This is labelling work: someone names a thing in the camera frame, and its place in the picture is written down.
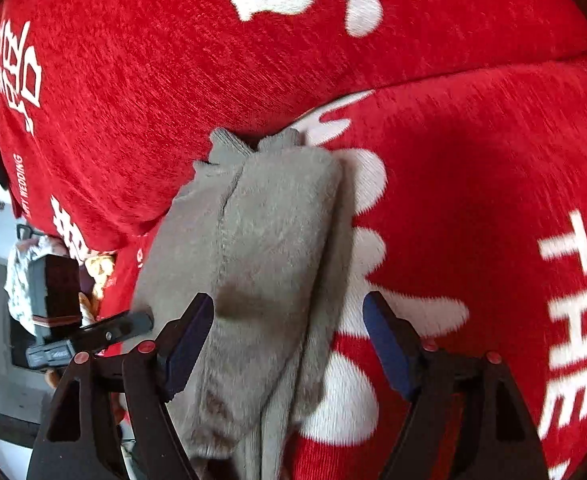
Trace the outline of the person's left hand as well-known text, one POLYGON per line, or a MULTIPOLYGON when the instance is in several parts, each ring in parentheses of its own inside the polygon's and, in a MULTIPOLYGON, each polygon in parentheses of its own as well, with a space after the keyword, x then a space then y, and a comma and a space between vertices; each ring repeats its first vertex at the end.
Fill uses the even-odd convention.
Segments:
POLYGON ((46 384, 51 389, 55 389, 61 382, 61 373, 58 370, 55 370, 54 368, 50 368, 49 370, 46 370, 44 378, 46 384))

